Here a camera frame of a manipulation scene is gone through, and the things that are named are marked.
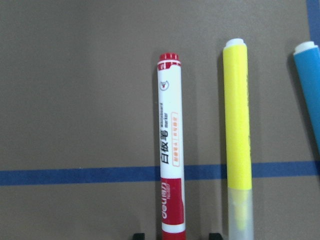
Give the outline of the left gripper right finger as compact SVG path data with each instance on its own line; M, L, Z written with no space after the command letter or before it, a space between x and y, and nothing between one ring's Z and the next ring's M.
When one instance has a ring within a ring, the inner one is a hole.
M211 232L208 235L209 240L223 240L223 237L220 233L218 232Z

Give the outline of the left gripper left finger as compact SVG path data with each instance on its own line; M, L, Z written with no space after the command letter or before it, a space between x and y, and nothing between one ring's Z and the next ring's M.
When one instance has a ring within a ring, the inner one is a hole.
M134 233L132 240L145 240L145 234L142 232Z

